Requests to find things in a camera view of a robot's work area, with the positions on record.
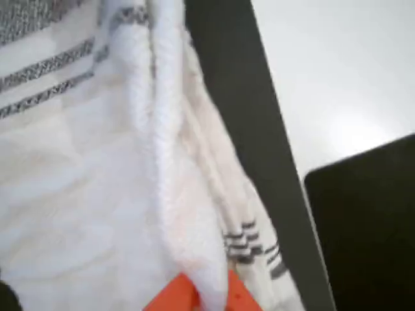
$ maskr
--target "white dish towel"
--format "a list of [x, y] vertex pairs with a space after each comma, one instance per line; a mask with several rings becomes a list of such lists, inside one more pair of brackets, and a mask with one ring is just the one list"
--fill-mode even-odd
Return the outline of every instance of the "white dish towel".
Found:
[[0, 268], [25, 311], [303, 306], [204, 87], [182, 0], [0, 4]]

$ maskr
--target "fabric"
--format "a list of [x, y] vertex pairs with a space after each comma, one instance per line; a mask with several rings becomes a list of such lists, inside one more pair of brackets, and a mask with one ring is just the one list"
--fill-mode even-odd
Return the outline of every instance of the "fabric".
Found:
[[0, 267], [24, 310], [140, 310], [227, 265], [303, 310], [204, 87], [181, 0], [0, 2]]

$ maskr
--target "towel stripe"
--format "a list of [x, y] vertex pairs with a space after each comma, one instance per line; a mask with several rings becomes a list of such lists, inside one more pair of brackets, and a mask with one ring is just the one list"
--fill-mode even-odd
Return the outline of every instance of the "towel stripe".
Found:
[[110, 33], [114, 32], [120, 25], [138, 24], [148, 26], [148, 12], [143, 6], [129, 6], [121, 8], [112, 17]]
[[77, 46], [56, 56], [30, 65], [16, 73], [0, 78], [0, 93], [25, 82], [40, 78], [43, 75], [62, 69], [63, 67], [91, 54], [94, 39], [90, 38]]
[[271, 246], [270, 248], [267, 248], [264, 251], [264, 254], [268, 255], [269, 253], [271, 253], [272, 251], [274, 251], [276, 248], [278, 247], [278, 243], [274, 244], [273, 246]]
[[281, 277], [285, 272], [288, 271], [287, 266], [281, 261], [274, 269], [270, 271], [271, 279], [275, 280]]
[[58, 22], [85, 0], [0, 1], [0, 47]]
[[24, 98], [18, 102], [10, 104], [6, 107], [0, 109], [0, 119], [4, 119], [11, 115], [23, 112], [29, 108], [33, 108], [46, 100], [49, 100], [57, 95], [65, 93], [67, 90], [72, 89], [73, 87], [79, 85], [79, 83], [91, 78], [93, 76], [93, 71], [87, 71], [81, 75], [78, 75], [74, 78], [70, 78], [62, 83], [59, 83], [49, 89], [46, 89], [43, 92], [37, 93], [33, 96]]
[[273, 254], [268, 260], [267, 260], [267, 264], [269, 265], [269, 264], [272, 264], [276, 259], [277, 259], [277, 257], [278, 257], [278, 255], [279, 255], [279, 249], [278, 249], [278, 251], [275, 253], [275, 254]]

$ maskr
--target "white countertop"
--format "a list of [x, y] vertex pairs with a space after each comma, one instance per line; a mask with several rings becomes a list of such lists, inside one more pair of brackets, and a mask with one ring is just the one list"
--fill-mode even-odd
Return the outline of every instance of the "white countertop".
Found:
[[415, 132], [415, 1], [252, 4], [301, 179]]

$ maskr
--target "white cloth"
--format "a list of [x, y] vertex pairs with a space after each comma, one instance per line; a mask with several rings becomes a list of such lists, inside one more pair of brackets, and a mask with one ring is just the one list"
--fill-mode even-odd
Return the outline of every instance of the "white cloth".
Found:
[[23, 309], [140, 310], [183, 271], [223, 310], [227, 255], [264, 310], [303, 310], [182, 1], [25, 3], [0, 5], [0, 268]]

